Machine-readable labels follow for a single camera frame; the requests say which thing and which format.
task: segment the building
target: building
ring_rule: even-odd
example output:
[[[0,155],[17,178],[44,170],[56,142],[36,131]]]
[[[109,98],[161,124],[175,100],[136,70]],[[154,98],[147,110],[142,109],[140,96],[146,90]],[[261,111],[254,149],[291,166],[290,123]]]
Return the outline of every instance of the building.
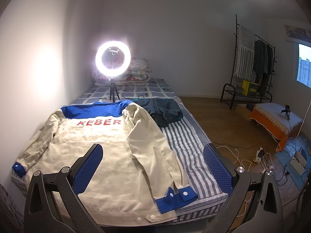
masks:
[[[302,60],[299,57],[297,81],[311,88],[311,62],[310,60]]]

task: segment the hanging clothes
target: hanging clothes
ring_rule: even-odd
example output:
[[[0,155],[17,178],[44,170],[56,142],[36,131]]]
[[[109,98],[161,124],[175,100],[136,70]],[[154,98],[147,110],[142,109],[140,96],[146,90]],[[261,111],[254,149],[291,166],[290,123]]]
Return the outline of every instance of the hanging clothes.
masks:
[[[261,81],[263,73],[268,72],[267,45],[261,40],[257,40],[255,43],[253,71],[256,75],[255,83],[257,84]]]
[[[254,64],[255,34],[238,25],[237,55],[235,58],[235,75],[245,80],[251,79]]]
[[[267,87],[269,84],[270,74],[272,74],[272,71],[273,71],[273,60],[274,60],[273,49],[269,45],[266,45],[266,48],[267,48],[267,55],[268,55],[267,73],[265,72],[263,73],[261,84],[258,90],[259,94],[262,96],[266,94]]]

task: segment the white jacket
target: white jacket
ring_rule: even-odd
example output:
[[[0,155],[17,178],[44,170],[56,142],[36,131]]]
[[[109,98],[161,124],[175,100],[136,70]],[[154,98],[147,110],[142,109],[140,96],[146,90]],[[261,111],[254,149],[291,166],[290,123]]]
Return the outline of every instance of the white jacket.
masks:
[[[104,156],[79,198],[101,225],[142,226],[176,218],[197,199],[182,165],[145,109],[131,101],[65,106],[54,112],[13,169],[59,172],[98,143]],[[68,215],[55,198],[63,215]]]

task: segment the clothing rack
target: clothing rack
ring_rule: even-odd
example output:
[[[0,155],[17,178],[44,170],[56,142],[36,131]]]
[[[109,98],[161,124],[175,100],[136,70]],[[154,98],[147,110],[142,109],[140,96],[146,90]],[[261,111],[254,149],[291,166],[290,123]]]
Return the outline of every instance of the clothing rack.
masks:
[[[270,83],[268,84],[268,90],[266,91],[266,94],[268,94],[268,96],[264,95],[260,95],[258,92],[256,94],[256,96],[246,96],[243,94],[240,94],[236,91],[235,86],[232,85],[232,79],[233,79],[233,74],[234,74],[234,68],[235,68],[235,58],[236,58],[236,51],[237,51],[237,43],[238,43],[238,16],[237,14],[235,14],[235,51],[234,51],[234,60],[233,60],[233,68],[232,68],[232,74],[231,74],[231,80],[230,83],[226,83],[223,86],[222,89],[222,94],[221,94],[221,98],[220,98],[220,102],[224,102],[226,104],[228,104],[230,106],[230,109],[232,109],[232,107],[236,106],[234,105],[234,103],[261,103],[262,100],[269,100],[270,102],[272,102],[272,94],[270,93],[270,88],[272,88],[272,77],[273,75],[275,75],[274,70],[271,72],[271,76],[270,76]],[[274,63],[276,62],[276,56],[275,56],[275,46],[270,45],[267,41],[265,41],[264,39],[262,39],[261,37],[259,37],[258,35],[255,34],[255,36],[257,38],[259,38],[261,41],[263,41],[265,44],[269,45],[272,49],[273,49],[273,67],[274,67]],[[226,87],[231,87],[233,90],[229,90],[226,89]],[[224,99],[224,93],[227,92],[229,93],[232,97],[230,99]],[[236,97],[243,97],[243,98],[247,98],[247,100],[241,100],[241,99],[236,99]]]

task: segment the mattress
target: mattress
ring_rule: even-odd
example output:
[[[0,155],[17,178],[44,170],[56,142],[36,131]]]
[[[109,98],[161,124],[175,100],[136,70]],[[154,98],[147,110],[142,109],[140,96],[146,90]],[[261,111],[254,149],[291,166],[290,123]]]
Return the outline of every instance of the mattress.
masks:
[[[190,222],[207,218],[217,213],[228,194],[222,192],[204,161],[203,148],[210,143],[210,140],[191,113],[183,106],[181,99],[176,96],[163,79],[152,79],[148,84],[144,85],[124,85],[117,86],[117,88],[120,93],[120,100],[138,97],[170,98],[179,104],[183,112],[184,118],[182,120],[171,123],[168,127],[161,128],[161,131],[182,163],[189,179],[189,184],[198,194],[198,200],[176,210],[177,219],[165,224]],[[93,86],[72,104],[110,102],[109,94],[109,86]],[[18,177],[14,171],[12,171],[11,179],[24,194],[27,193],[24,180]]]

